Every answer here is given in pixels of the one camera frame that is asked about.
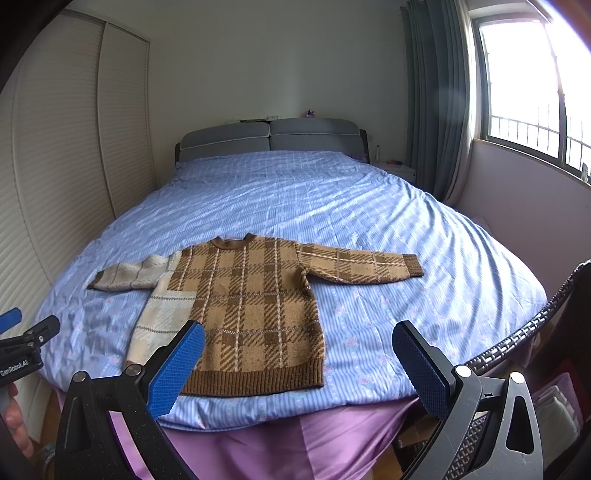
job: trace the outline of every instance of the window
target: window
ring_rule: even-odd
[[[591,53],[562,19],[475,21],[482,137],[587,179],[591,168]]]

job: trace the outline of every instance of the sweater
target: sweater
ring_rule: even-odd
[[[88,288],[153,290],[132,334],[132,363],[146,363],[188,320],[201,323],[205,349],[181,394],[241,397],[323,385],[324,337],[308,274],[379,284],[420,277],[423,270],[416,255],[249,233],[113,265]]]

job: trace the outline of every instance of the gray headboard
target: gray headboard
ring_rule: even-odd
[[[175,147],[176,161],[268,150],[328,150],[369,158],[367,133],[348,120],[285,118],[241,122],[188,133]]]

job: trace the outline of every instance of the brown neckline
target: brown neckline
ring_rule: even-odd
[[[252,242],[255,237],[256,235],[253,235],[252,233],[247,233],[242,240],[223,240],[222,237],[217,236],[213,240],[210,240],[210,242],[214,247],[217,247],[220,250],[237,250]]]

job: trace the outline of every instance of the human hand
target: human hand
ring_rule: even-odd
[[[17,386],[11,383],[8,386],[8,396],[10,397],[10,404],[8,408],[2,412],[6,426],[11,429],[12,439],[17,444],[22,454],[30,458],[33,455],[33,443],[27,435],[27,428],[22,420],[21,408],[14,399],[18,394]]]

